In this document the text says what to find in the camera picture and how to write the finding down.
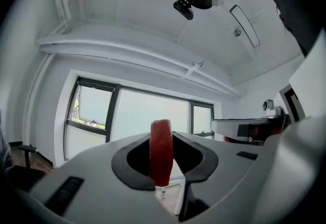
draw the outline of window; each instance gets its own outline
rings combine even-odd
[[[171,121],[172,131],[213,139],[213,117],[212,104],[79,77],[67,107],[65,160],[96,145],[150,132],[151,123],[161,119]]]
[[[172,131],[189,132],[189,102],[122,89],[111,140],[150,132],[161,119],[171,121]]]

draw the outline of window pane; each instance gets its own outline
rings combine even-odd
[[[104,129],[111,94],[95,88],[78,87],[71,120]]]
[[[212,132],[210,108],[194,106],[194,134]]]
[[[169,119],[173,131],[188,132],[189,103],[121,90],[112,140],[150,132],[155,120]]]
[[[105,135],[84,131],[67,125],[68,158],[76,154],[105,143]]]

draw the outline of linear ceiling light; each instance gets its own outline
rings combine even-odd
[[[251,44],[253,44],[254,47],[259,46],[260,42],[257,37],[257,34],[253,26],[251,26],[250,21],[248,20],[248,18],[246,17],[242,9],[238,5],[234,5],[230,10],[230,12],[239,22],[240,26],[243,28],[244,32],[246,33],[249,40],[251,41]]]

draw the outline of baseboard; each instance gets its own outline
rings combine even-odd
[[[36,152],[43,160],[45,160],[46,162],[48,162],[49,164],[51,164],[51,166],[53,167],[53,162],[51,162],[48,158],[46,158],[45,156],[43,156],[42,154],[40,154],[39,152]]]
[[[11,142],[9,143],[10,147],[13,147],[13,146],[20,146],[22,145],[22,142]]]

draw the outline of black rectangular frame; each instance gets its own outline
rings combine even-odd
[[[78,122],[75,122],[75,121],[69,119],[70,111],[73,106],[73,100],[75,99],[74,97],[76,95],[76,89],[78,86],[91,87],[91,88],[96,88],[99,90],[105,90],[105,91],[112,92],[110,104],[108,106],[107,115],[106,115],[105,130],[103,130],[101,128],[92,127],[89,125],[84,125],[84,124],[81,124],[81,123],[78,123]],[[66,123],[64,126],[64,158],[65,158],[65,160],[68,159],[67,158],[67,150],[66,150],[67,149],[67,147],[66,147],[67,125],[71,125],[73,127],[79,128],[84,131],[105,135],[105,142],[108,143],[111,141],[113,117],[115,114],[116,104],[117,104],[119,92],[121,89],[132,90],[132,91],[136,91],[136,92],[140,92],[140,93],[145,93],[145,94],[150,94],[150,95],[161,96],[161,97],[166,97],[166,98],[189,102],[189,104],[190,104],[190,111],[189,111],[190,112],[190,133],[191,134],[194,134],[194,106],[210,108],[211,109],[211,119],[212,120],[214,119],[214,105],[213,104],[189,100],[186,98],[181,98],[181,97],[176,97],[176,96],[170,96],[170,95],[161,94],[161,93],[157,93],[157,92],[153,92],[153,91],[142,90],[142,89],[138,89],[138,88],[122,86],[120,84],[114,84],[114,83],[93,80],[93,79],[89,79],[89,78],[78,77],[73,86],[72,92],[70,94],[69,103],[68,103],[67,111],[66,111]],[[214,139],[214,132],[200,133],[200,134],[195,134],[195,135],[201,136],[201,137],[212,136],[212,139]]]

